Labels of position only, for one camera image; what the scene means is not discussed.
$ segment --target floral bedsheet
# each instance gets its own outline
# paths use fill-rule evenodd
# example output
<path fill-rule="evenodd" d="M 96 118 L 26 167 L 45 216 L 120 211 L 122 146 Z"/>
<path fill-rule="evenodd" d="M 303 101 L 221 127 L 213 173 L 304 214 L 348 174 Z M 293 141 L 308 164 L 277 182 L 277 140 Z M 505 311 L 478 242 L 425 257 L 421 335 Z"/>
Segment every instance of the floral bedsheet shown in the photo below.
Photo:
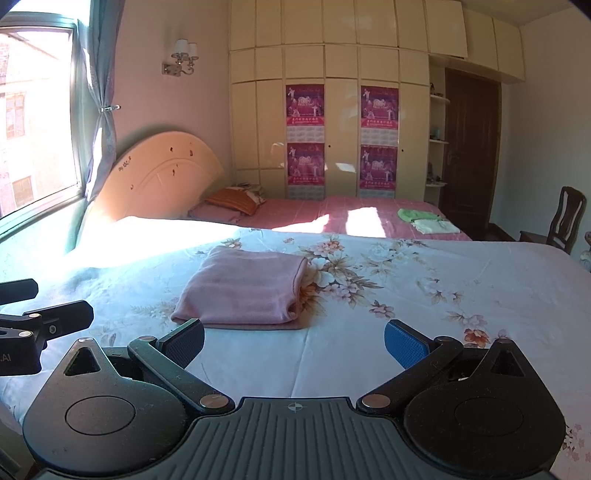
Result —
<path fill-rule="evenodd" d="M 568 424 L 553 472 L 591 472 L 591 278 L 545 245 L 373 239 L 284 233 L 216 223 L 127 218 L 84 244 L 40 278 L 37 299 L 3 313 L 86 299 L 95 321 L 56 339 L 43 371 L 0 378 L 2 402 L 22 418 L 51 370 L 80 336 L 123 346 L 161 336 L 178 297 L 217 246 L 278 251 L 308 259 L 301 285 L 303 330 L 206 331 L 187 367 L 236 401 L 243 396 L 348 396 L 353 402 L 402 371 L 384 347 L 389 319 L 429 337 L 449 335 L 473 348 L 516 341 L 556 399 Z"/>

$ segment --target black gripper pad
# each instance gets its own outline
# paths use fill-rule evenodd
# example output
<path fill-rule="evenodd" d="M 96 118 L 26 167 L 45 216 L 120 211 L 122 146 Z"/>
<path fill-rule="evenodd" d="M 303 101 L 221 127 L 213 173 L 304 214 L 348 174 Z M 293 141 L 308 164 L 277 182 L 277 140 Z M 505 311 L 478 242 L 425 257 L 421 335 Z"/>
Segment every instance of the black gripper pad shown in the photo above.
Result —
<path fill-rule="evenodd" d="M 348 398 L 244 398 L 196 420 L 158 464 L 119 480 L 453 480 L 418 457 L 394 423 L 356 413 Z M 61 480 L 45 472 L 38 480 Z M 551 480 L 539 472 L 530 480 Z"/>

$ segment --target blue gripper pad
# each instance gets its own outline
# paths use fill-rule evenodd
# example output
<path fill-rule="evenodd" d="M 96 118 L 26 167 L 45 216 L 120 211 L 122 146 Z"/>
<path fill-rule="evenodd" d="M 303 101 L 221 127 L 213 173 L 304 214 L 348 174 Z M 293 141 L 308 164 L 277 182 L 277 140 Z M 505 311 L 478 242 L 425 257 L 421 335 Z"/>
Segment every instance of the blue gripper pad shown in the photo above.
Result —
<path fill-rule="evenodd" d="M 429 345 L 389 322 L 384 329 L 386 350 L 404 367 L 411 368 L 429 354 Z"/>

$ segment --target pink folded towel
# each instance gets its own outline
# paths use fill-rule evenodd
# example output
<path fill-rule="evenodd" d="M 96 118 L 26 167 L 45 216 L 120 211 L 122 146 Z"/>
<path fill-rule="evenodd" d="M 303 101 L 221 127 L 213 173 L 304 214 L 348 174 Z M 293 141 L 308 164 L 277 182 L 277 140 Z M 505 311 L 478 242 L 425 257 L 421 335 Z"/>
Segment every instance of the pink folded towel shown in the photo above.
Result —
<path fill-rule="evenodd" d="M 215 247 L 183 290 L 171 318 L 198 318 L 213 328 L 302 328 L 296 319 L 306 265 L 299 255 Z"/>

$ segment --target green towel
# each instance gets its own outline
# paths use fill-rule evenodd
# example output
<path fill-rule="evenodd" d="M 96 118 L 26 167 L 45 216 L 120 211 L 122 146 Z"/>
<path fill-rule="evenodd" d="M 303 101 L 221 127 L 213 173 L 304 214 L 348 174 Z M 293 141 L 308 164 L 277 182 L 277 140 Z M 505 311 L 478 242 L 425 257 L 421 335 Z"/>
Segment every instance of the green towel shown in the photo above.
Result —
<path fill-rule="evenodd" d="M 439 215 L 431 212 L 422 212 L 420 210 L 410 210 L 407 208 L 401 208 L 398 211 L 398 216 L 404 222 L 410 223 L 414 220 L 441 220 Z"/>

